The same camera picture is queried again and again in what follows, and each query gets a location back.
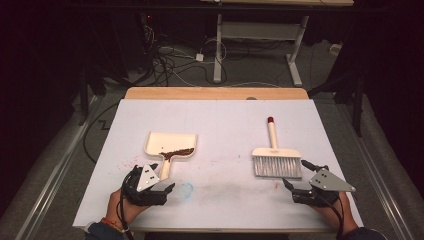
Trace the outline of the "pile of red and green beans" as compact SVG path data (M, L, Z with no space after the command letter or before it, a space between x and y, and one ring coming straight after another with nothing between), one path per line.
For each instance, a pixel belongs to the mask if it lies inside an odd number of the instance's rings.
M192 155L194 148L179 149L171 152L160 152L160 155L167 161L171 161L175 157L187 157Z

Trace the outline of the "white metal desk frame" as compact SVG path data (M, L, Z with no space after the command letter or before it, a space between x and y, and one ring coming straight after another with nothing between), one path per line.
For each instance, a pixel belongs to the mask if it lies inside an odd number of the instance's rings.
M210 2L214 7L252 7L258 10L259 6L270 7L312 7L341 8L352 7L354 0L201 0ZM296 58L303 40L304 33L309 20L308 14L303 14L296 23L266 23L264 20L228 20L222 13L217 14L216 22L216 50L214 57L213 82L222 83L224 77L223 61L227 49L223 39L249 39L249 40L289 40L294 42L291 53L285 55L286 65L288 67L293 84L296 87L303 85L299 75Z

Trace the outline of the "person's left hand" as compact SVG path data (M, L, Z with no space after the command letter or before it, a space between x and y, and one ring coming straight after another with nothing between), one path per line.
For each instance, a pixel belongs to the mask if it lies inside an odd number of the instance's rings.
M148 206L132 205L127 199L121 198L121 190L111 193L105 218L117 222L123 227L123 222L130 225Z

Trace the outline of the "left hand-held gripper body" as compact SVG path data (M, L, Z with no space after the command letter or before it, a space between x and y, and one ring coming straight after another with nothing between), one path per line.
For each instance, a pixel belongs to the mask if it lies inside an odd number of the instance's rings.
M122 192L133 205L164 205L167 201L167 194L152 190L152 187L159 182L159 177L149 164L145 164L143 167L135 165L124 178Z

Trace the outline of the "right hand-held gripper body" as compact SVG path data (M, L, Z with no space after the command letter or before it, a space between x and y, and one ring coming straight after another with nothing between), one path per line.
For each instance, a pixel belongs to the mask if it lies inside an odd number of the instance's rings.
M340 192L355 192L356 188L329 170L320 169L310 180L310 190L292 189L295 203L309 206L332 206Z

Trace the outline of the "cream hand brush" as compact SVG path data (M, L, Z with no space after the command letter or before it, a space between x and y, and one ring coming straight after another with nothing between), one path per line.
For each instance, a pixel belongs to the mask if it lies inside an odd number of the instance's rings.
M301 179L301 154L294 149L278 147L274 118L267 119L270 148L257 148L252 152L254 175Z

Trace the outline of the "cream plastic dustpan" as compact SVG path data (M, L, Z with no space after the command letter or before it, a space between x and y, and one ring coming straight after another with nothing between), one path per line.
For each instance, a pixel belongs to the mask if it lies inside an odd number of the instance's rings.
M171 163L175 158L191 157L197 145L197 136L195 134L176 134L176 133L160 133L150 132L148 134L144 150L150 156L159 156L162 158L162 167L159 173L160 180L169 178ZM187 157L175 157L171 161L165 160L160 152L171 152L179 149L194 148L192 155Z

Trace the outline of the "wooden table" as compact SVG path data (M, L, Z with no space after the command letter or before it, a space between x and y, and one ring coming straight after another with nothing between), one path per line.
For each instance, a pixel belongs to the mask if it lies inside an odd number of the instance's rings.
M125 99L153 100L307 100L301 88L131 87Z

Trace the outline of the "red wristband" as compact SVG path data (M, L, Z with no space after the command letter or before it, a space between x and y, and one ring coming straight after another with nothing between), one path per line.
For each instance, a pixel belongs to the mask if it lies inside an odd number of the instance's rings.
M120 233L126 233L129 229L124 229L123 227L119 227L117 222L110 221L107 218L103 217L100 220L101 223L108 225L109 227L112 227L113 229L117 230Z

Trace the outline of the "black stand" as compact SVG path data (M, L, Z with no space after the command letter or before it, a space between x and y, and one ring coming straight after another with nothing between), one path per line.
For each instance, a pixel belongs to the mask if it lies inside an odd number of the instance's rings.
M339 77L327 80L325 83L312 88L307 92L307 95L313 97L321 92L332 92L337 104L352 103L351 124L356 135L361 137L363 88L363 74L359 70L348 70Z
M106 92L101 75L90 65L84 66L79 74L80 126L86 122L89 114L88 89L91 89L95 96L104 96Z

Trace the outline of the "metal floor rail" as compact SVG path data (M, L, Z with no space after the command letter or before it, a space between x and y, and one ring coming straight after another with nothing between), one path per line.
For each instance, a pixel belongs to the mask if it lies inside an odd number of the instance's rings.
M419 240L416 223L419 214L415 210L420 209L421 196L390 146L371 106L365 103L363 107L362 136L353 128L352 108L346 105L337 108L359 149L360 162L384 212L383 219L389 222L390 230L394 232L393 240Z
M71 138L65 144L66 148L64 153L57 161L56 166L52 170L15 240L34 239L73 161L74 152L83 135L86 133L90 121L94 118L94 114L99 109L102 101L102 97L93 96L88 104L88 115L73 126Z

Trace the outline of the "person's right hand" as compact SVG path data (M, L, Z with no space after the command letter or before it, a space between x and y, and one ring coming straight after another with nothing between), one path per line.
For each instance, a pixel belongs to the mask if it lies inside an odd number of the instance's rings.
M339 199L332 207L312 206L312 209L317 211L335 230L339 230L342 227L341 236L358 228L352 215L350 201L345 192L339 193Z

